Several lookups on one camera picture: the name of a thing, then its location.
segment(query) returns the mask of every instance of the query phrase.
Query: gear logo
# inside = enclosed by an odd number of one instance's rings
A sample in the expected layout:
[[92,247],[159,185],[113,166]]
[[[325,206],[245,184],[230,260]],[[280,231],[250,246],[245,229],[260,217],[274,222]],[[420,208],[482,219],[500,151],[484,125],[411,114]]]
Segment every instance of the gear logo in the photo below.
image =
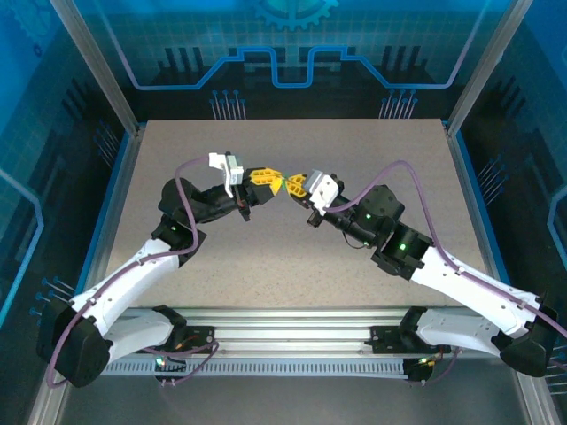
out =
[[4,0],[4,8],[12,11],[21,29],[34,42],[46,36],[51,28],[49,0]]
[[267,26],[276,25],[279,31],[319,25],[319,19],[328,18],[330,8],[337,6],[338,0],[254,0],[252,3],[256,18],[263,18]]

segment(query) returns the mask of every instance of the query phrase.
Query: enclosure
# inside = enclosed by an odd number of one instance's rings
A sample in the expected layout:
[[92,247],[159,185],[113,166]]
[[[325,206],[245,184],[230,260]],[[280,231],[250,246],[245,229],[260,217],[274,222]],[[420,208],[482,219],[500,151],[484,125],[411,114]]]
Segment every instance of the enclosure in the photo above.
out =
[[[175,168],[210,151],[288,175],[336,173],[351,197],[406,159],[455,256],[564,312],[563,0],[1,6],[2,423],[437,423],[440,412],[455,423],[563,420],[567,380],[556,367],[534,379],[475,352],[430,388],[248,374],[199,377],[166,397],[136,373],[48,390],[35,354],[45,303],[131,257],[159,222]],[[411,181],[393,176],[408,224],[426,230]],[[188,178],[219,183],[203,169]],[[399,323],[411,305],[459,308],[383,275],[332,228],[311,231],[283,195],[262,208],[250,223],[233,214],[203,227],[194,266],[127,315],[168,304],[212,323],[225,347],[219,361],[356,363],[371,354],[368,327]],[[556,347],[565,361],[567,342]]]

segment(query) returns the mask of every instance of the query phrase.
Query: glass panel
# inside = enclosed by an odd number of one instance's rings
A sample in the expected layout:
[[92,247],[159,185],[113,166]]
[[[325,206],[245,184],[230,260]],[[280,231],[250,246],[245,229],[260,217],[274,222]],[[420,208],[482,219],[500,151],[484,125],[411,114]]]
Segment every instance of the glass panel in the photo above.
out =
[[79,281],[124,129],[49,1],[2,5],[0,422],[17,424],[45,368],[41,310]]
[[[567,3],[535,0],[462,135],[511,283],[547,294],[565,326]],[[556,358],[565,361],[565,352]],[[557,375],[556,368],[550,368]],[[548,378],[567,412],[566,375]]]
[[508,4],[78,2],[142,120],[447,117]]

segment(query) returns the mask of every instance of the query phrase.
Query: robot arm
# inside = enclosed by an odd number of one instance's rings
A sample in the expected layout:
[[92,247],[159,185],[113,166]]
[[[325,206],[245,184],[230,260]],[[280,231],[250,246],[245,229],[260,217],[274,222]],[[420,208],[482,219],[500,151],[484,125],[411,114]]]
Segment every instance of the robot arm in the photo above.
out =
[[[254,179],[254,175],[262,169],[244,171],[236,157],[229,154],[210,154],[209,158],[210,166],[223,170],[223,184],[200,191],[182,179],[183,192],[197,224],[218,220],[235,210],[248,221],[252,207],[266,203],[275,195],[268,185],[258,184]],[[195,330],[186,326],[183,317],[165,306],[156,307],[141,317],[116,323],[150,286],[182,267],[195,255],[206,238],[205,233],[198,231],[199,247],[195,251],[142,262],[149,255],[185,250],[193,243],[188,215],[174,180],[165,184],[159,209],[163,212],[160,224],[151,233],[151,239],[131,259],[68,303],[53,299],[43,309],[36,350],[42,359],[49,362],[64,329],[77,312],[86,304],[90,305],[72,327],[55,367],[76,387],[91,383],[102,373],[106,364],[132,352],[154,346],[167,352],[193,348],[203,344],[200,339],[189,338],[197,336],[191,333],[201,334],[205,341],[211,336],[206,327]],[[125,274],[120,273],[136,262],[140,264],[139,267],[133,267]],[[103,296],[95,300],[95,293],[110,279],[115,280]],[[189,346],[185,344],[188,339],[191,339]]]
[[[471,348],[499,356],[524,374],[545,374],[557,332],[525,308],[529,305],[556,320],[556,312],[544,300],[499,282],[448,254],[458,267],[454,271],[428,236],[400,221],[405,207],[387,186],[375,186],[357,205],[340,212],[335,212],[334,207],[350,201],[341,195],[344,184],[336,175],[314,171],[309,177],[303,176],[302,187],[304,191],[292,197],[313,210],[309,225],[317,228],[323,221],[329,222],[374,249],[371,259],[381,270],[438,290],[478,314],[412,307],[399,328],[400,340],[407,347]],[[487,285],[477,284],[469,274]],[[522,304],[495,294],[491,287],[519,298]]]

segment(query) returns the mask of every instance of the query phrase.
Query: beige tabletop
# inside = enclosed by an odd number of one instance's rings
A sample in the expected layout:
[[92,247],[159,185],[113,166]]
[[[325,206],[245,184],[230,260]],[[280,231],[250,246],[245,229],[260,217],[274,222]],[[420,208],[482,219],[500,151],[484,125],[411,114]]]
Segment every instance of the beige tabletop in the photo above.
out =
[[[423,181],[445,248],[484,270],[477,239],[439,120],[151,121],[136,162],[108,271],[128,260],[159,223],[163,184],[175,168],[208,152],[231,151],[245,168],[286,174],[320,169],[345,182],[352,198],[396,159],[412,164]],[[184,174],[199,189],[221,183],[206,166]],[[429,235],[413,183],[405,171],[385,183],[406,206],[401,220]],[[359,307],[456,305],[444,295],[391,277],[370,260],[371,250],[349,248],[310,212],[281,191],[252,209],[201,225],[205,243],[185,266],[150,288],[136,305],[172,307]]]

